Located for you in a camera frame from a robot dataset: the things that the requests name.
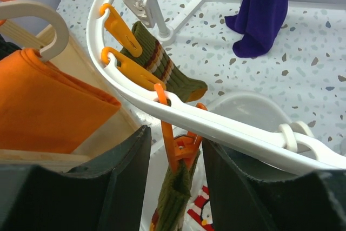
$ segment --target clothes drying rack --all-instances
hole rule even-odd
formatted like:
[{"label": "clothes drying rack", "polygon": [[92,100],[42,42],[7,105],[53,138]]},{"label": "clothes drying rack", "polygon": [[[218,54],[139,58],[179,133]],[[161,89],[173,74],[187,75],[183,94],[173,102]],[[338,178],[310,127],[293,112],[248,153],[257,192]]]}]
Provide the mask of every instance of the clothes drying rack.
[{"label": "clothes drying rack", "polygon": [[[186,129],[242,153],[257,158],[282,170],[304,174],[315,169],[346,168],[346,158],[333,152],[319,140],[306,135],[298,125],[278,126],[277,133],[258,129],[232,119],[204,111],[183,103],[175,94],[165,92],[171,106],[157,102],[157,94],[148,91],[128,78],[116,67],[114,55],[109,54],[110,63],[101,62],[104,44],[104,23],[110,16],[107,10],[99,13],[104,3],[114,0],[95,0],[86,25],[86,41],[91,59],[97,70],[130,103],[142,111],[177,127]],[[198,10],[205,0],[191,0],[170,23],[166,24],[157,0],[124,0],[124,3],[148,28],[157,24],[155,37],[165,46],[174,42],[178,30]],[[297,147],[311,149],[316,159],[305,157]]]}]

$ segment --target black plastic object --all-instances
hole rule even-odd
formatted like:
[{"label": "black plastic object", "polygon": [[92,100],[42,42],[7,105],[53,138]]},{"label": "black plastic object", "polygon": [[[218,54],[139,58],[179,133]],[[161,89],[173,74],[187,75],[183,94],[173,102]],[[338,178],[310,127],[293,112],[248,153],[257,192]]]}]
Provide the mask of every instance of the black plastic object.
[{"label": "black plastic object", "polygon": [[0,61],[17,50],[21,50],[21,48],[14,43],[6,42],[4,37],[0,35]]},{"label": "black plastic object", "polygon": [[203,156],[215,230],[346,230],[346,171],[296,176],[209,140]]},{"label": "black plastic object", "polygon": [[0,230],[138,231],[150,148],[142,126],[68,173],[0,166]]}]

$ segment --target patterned fabric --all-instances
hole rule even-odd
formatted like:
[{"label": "patterned fabric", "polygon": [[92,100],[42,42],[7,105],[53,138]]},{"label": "patterned fabric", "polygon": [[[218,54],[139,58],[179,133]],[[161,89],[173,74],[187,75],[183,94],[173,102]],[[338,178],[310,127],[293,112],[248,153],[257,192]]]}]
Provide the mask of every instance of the patterned fabric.
[{"label": "patterned fabric", "polygon": [[123,48],[121,53],[129,57],[147,71],[166,84],[167,91],[176,94],[181,101],[191,102],[199,100],[208,89],[205,82],[186,77],[167,55],[159,41],[151,35],[145,26],[136,22],[132,27],[139,44],[143,48],[140,57],[133,57],[127,49]]},{"label": "patterned fabric", "polygon": [[173,174],[168,168],[164,178],[157,208],[152,216],[150,231],[180,231],[183,226],[184,213],[191,197],[190,189],[195,173],[198,152],[191,169],[180,161],[178,171]]},{"label": "patterned fabric", "polygon": [[209,200],[209,190],[203,186],[199,191],[194,204],[188,210],[188,214],[206,231],[214,231],[212,223],[211,207]]}]

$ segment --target speckled floor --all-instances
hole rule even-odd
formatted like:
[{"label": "speckled floor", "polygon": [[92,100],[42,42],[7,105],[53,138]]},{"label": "speckled floor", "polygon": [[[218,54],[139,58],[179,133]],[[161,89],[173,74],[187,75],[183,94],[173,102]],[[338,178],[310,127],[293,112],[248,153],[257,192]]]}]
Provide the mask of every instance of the speckled floor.
[{"label": "speckled floor", "polygon": [[[62,0],[58,12],[87,50],[85,27],[93,0]],[[159,0],[166,22],[174,19],[187,0]],[[122,0],[114,6],[131,26],[137,18]],[[269,96],[295,121],[302,120],[328,147],[340,153],[346,137],[346,13],[323,5],[290,3],[284,26],[272,50],[254,59],[237,58],[232,44],[242,38],[224,23],[239,1],[206,2],[166,48],[176,65],[189,77],[207,82],[204,104],[236,90]],[[110,35],[106,45],[120,50]],[[161,138],[159,120],[129,106],[153,138]]]}]

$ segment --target green sock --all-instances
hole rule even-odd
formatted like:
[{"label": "green sock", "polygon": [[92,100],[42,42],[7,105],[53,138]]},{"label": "green sock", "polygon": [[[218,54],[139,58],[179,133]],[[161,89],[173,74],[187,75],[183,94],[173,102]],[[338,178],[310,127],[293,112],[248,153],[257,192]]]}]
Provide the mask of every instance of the green sock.
[{"label": "green sock", "polygon": [[178,224],[184,217],[187,203],[191,197],[192,178],[199,154],[200,152],[189,171],[182,160],[180,160],[178,171],[175,174],[168,168],[158,197],[157,208],[152,217],[150,231],[176,231],[182,228],[178,227]]},{"label": "green sock", "polygon": [[121,53],[151,72],[159,80],[166,84],[167,91],[176,94],[181,101],[191,102],[199,100],[208,89],[204,81],[186,77],[169,58],[159,41],[151,35],[145,26],[138,21],[132,27],[143,52],[140,57],[133,57],[127,49]]}]

